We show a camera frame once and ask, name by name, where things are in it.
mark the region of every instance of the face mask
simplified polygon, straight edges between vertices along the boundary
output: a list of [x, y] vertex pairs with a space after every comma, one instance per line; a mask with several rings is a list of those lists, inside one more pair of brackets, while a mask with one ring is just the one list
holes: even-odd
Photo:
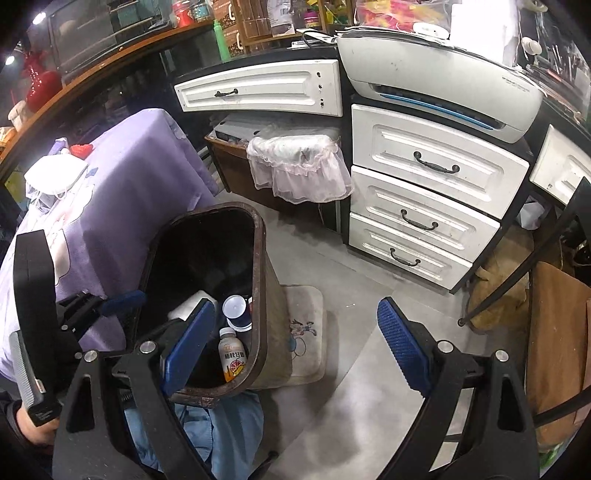
[[88, 163], [71, 154], [41, 157], [25, 173], [25, 180], [35, 190], [47, 195], [64, 195], [82, 173]]

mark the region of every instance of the white drawer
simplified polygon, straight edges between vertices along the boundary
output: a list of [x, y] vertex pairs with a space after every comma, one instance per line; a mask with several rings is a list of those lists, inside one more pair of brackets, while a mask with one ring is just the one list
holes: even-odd
[[279, 110], [342, 116], [338, 60], [296, 60], [207, 75], [174, 87], [185, 112]]
[[353, 166], [351, 211], [474, 261], [499, 222], [406, 181]]
[[354, 164], [426, 186], [496, 218], [503, 217], [527, 173], [525, 160], [445, 125], [362, 105], [353, 105], [352, 114]]
[[530, 180], [566, 205], [583, 177], [591, 181], [591, 158], [550, 125]]
[[448, 290], [472, 266], [463, 258], [357, 213], [350, 214], [349, 245]]

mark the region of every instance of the drawer handle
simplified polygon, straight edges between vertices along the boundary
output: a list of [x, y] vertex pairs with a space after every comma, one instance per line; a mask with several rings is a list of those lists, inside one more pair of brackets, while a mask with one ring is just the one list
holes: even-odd
[[405, 259], [397, 257], [396, 255], [394, 255], [394, 252], [396, 251], [395, 248], [391, 248], [390, 249], [390, 255], [392, 255], [392, 258], [394, 260], [396, 260], [398, 263], [401, 263], [402, 265], [406, 265], [407, 267], [416, 267], [421, 261], [417, 258], [414, 263], [410, 263], [407, 262]]
[[429, 163], [428, 161], [421, 160], [421, 153], [420, 152], [415, 152], [415, 153], [413, 153], [413, 155], [414, 155], [414, 158], [421, 165], [425, 165], [427, 168], [430, 168], [431, 170], [440, 171], [441, 173], [458, 173], [460, 171], [459, 165], [452, 165], [452, 169], [448, 170], [447, 168], [442, 167], [441, 165], [437, 165], [436, 163]]
[[238, 89], [234, 88], [234, 90], [232, 90], [231, 92], [226, 92], [226, 93], [222, 93], [219, 90], [215, 93], [215, 95], [213, 95], [214, 97], [225, 97], [227, 95], [231, 95], [233, 93], [238, 93]]
[[435, 230], [439, 224], [437, 222], [433, 222], [431, 224], [431, 226], [427, 226], [427, 225], [423, 225], [422, 223], [419, 222], [415, 222], [414, 220], [411, 220], [410, 218], [406, 218], [406, 216], [408, 215], [408, 212], [405, 209], [400, 210], [400, 214], [402, 214], [402, 218], [404, 219], [405, 222], [410, 223], [411, 225], [414, 225], [417, 228], [420, 228], [421, 230], [427, 230], [427, 231], [431, 231], [431, 230]]

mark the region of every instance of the red vase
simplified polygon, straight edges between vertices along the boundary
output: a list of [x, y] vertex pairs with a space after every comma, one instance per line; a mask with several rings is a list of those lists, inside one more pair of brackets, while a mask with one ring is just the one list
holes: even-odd
[[52, 70], [45, 70], [41, 64], [41, 54], [25, 53], [24, 69], [31, 77], [31, 89], [27, 93], [27, 105], [33, 113], [37, 112], [61, 90], [61, 75]]

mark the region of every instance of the wooden shelf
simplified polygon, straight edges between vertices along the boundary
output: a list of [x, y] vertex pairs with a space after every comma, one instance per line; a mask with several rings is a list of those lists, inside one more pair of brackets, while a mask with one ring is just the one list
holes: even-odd
[[261, 43], [267, 43], [270, 41], [275, 41], [275, 40], [286, 40], [288, 38], [298, 38], [301, 37], [301, 33], [290, 33], [287, 35], [279, 35], [277, 37], [269, 37], [269, 38], [262, 38], [260, 40], [253, 40], [253, 41], [249, 41], [249, 42], [244, 42], [244, 45], [247, 47], [250, 47], [251, 45], [258, 45]]
[[117, 53], [75, 78], [22, 126], [22, 130], [13, 137], [6, 149], [0, 154], [0, 178], [2, 181], [6, 181], [18, 164], [17, 155], [19, 149], [28, 142], [34, 142], [36, 133], [50, 124], [66, 105], [70, 104], [82, 93], [87, 92], [98, 82], [133, 61], [154, 51], [165, 50], [212, 26], [213, 20], [203, 20], [186, 27], [161, 32], [129, 47], [121, 47]]

